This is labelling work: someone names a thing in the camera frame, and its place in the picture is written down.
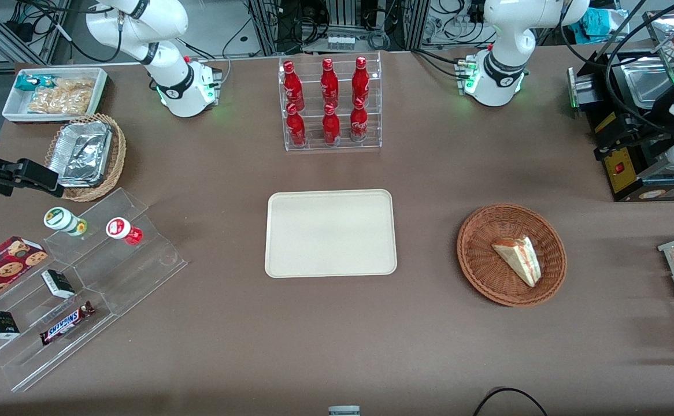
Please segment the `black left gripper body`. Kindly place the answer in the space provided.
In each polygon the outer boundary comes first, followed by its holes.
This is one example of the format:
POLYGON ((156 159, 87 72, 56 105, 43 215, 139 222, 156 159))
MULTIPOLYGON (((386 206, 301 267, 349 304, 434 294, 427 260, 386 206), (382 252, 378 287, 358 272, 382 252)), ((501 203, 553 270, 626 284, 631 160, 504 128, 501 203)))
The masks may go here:
POLYGON ((651 124, 640 121, 638 135, 640 144, 636 145, 636 163, 654 164, 666 160, 674 164, 674 116, 670 112, 646 114, 651 124))

